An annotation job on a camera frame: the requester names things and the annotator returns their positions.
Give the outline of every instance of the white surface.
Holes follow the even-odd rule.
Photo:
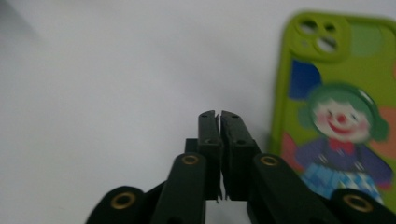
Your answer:
[[[0,0],[0,223],[84,223],[118,186],[164,181],[197,116],[263,149],[282,28],[301,9],[396,19],[396,1]],[[206,223],[248,221],[207,203]]]

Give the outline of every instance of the clown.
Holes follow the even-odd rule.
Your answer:
[[[310,189],[325,198],[336,189],[358,189],[383,202],[378,188],[390,188],[393,172],[365,144],[386,140],[389,128],[364,91],[345,84],[316,88],[300,109],[299,121],[320,137],[297,147],[287,135],[282,156],[303,171]]]

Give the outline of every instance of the red bow tie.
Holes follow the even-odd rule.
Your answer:
[[[329,139],[329,144],[331,149],[333,150],[342,149],[349,155],[353,153],[355,147],[351,142],[342,142],[340,140],[333,138]]]

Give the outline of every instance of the green phone case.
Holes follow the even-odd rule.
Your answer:
[[[286,27],[270,151],[315,193],[396,212],[396,23],[304,12]]]

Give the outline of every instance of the clown mouth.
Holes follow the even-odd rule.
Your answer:
[[[330,125],[330,128],[332,128],[332,130],[335,133],[348,134],[348,133],[352,133],[355,131],[355,129],[353,129],[353,128],[342,129],[342,128],[335,127],[331,122],[329,122],[329,125]]]

